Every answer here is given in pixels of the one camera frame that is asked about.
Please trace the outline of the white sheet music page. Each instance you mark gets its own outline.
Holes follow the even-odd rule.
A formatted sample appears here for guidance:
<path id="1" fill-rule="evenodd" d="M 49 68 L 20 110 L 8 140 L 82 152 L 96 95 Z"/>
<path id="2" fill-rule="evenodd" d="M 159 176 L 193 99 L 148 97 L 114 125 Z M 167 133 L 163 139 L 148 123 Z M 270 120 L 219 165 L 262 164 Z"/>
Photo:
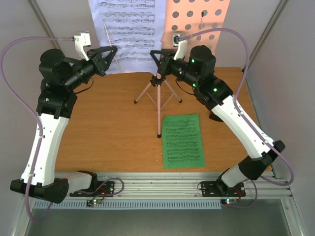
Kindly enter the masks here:
<path id="1" fill-rule="evenodd" d="M 162 48 L 166 1 L 91 0 L 89 7 L 99 45 L 117 47 L 108 74 L 156 74 L 150 52 Z"/>

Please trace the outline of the pink music stand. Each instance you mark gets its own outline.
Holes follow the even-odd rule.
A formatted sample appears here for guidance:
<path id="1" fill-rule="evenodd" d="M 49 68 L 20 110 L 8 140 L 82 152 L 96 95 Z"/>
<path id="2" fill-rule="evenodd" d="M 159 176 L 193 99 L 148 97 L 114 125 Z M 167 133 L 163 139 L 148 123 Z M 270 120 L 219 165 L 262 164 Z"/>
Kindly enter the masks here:
<path id="1" fill-rule="evenodd" d="M 166 0 L 165 26 L 162 37 L 162 48 L 177 51 L 173 47 L 173 33 L 183 32 L 190 35 L 208 28 L 223 25 L 229 6 L 227 0 Z M 192 47 L 205 44 L 215 50 L 219 32 L 198 35 L 188 41 L 185 58 L 188 58 Z"/>

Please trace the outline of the green sheet music page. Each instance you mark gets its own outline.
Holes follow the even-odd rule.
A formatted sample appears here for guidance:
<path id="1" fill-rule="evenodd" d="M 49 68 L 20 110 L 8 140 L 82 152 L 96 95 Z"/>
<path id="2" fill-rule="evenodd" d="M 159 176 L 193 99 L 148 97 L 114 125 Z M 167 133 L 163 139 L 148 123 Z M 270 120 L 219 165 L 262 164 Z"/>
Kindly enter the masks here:
<path id="1" fill-rule="evenodd" d="M 161 137 L 165 169 L 205 166 L 198 114 L 165 116 Z"/>

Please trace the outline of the black metronome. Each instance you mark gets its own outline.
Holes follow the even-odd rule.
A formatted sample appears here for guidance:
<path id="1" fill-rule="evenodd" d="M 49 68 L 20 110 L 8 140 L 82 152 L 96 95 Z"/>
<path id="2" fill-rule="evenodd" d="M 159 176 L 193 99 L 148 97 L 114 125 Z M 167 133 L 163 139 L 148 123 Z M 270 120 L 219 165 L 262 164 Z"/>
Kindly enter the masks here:
<path id="1" fill-rule="evenodd" d="M 215 115 L 212 111 L 209 112 L 209 119 L 217 122 L 222 122 L 222 119 Z"/>

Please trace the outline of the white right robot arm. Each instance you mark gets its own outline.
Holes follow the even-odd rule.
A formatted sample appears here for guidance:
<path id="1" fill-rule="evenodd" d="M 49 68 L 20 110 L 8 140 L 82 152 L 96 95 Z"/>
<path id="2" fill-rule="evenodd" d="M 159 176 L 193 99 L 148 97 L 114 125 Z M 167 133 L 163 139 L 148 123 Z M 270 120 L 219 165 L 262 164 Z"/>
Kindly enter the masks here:
<path id="1" fill-rule="evenodd" d="M 205 45 L 195 46 L 188 61 L 170 50 L 152 50 L 150 55 L 162 78 L 174 75 L 191 86 L 196 99 L 210 111 L 210 118 L 224 122 L 244 146 L 247 157 L 217 178 L 218 191 L 228 195 L 237 184 L 258 179 L 285 145 L 268 137 L 244 111 L 227 83 L 215 76 L 216 58 L 211 50 Z"/>

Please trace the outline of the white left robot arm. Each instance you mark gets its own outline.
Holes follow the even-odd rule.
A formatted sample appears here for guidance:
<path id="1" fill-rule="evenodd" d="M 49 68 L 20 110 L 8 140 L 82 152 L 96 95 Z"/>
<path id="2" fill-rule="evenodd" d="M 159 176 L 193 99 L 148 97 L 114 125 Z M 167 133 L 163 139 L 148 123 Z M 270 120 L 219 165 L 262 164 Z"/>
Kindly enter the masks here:
<path id="1" fill-rule="evenodd" d="M 55 164 L 77 100 L 74 90 L 94 75 L 105 76 L 116 52 L 116 46 L 90 49 L 87 58 L 81 60 L 67 58 L 59 49 L 50 49 L 41 55 L 39 71 L 43 79 L 35 114 L 41 121 L 36 131 L 41 145 L 37 148 L 37 142 L 33 143 L 28 164 L 21 177 L 11 182 L 11 191 L 57 204 L 75 192 L 88 196 L 98 192 L 96 173 L 78 171 L 68 178 L 57 178 Z"/>

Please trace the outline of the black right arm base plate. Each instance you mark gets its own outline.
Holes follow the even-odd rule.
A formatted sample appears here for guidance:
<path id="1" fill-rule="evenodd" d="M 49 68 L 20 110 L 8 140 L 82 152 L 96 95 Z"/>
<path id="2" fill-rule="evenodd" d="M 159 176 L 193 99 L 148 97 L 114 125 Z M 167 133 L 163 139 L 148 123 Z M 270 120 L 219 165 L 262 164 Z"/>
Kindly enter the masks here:
<path id="1" fill-rule="evenodd" d="M 230 188 L 226 194 L 219 191 L 215 181 L 202 181 L 197 185 L 197 189 L 201 191 L 203 197 L 245 197 L 244 184 L 238 183 L 236 186 Z"/>

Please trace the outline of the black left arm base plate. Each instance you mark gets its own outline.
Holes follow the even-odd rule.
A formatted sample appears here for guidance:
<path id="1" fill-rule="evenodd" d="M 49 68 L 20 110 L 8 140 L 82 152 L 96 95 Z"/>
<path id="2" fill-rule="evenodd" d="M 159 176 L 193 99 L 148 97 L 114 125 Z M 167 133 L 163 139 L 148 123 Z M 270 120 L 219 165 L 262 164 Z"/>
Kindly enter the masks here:
<path id="1" fill-rule="evenodd" d="M 70 193 L 71 197 L 94 197 L 97 195 L 104 195 L 105 193 L 110 195 L 113 194 L 115 190 L 115 182 L 114 181 L 109 181 L 102 185 L 96 192 L 92 194 L 87 194 L 86 192 L 91 192 L 91 189 L 84 189 L 80 191 L 76 191 L 73 193 Z"/>

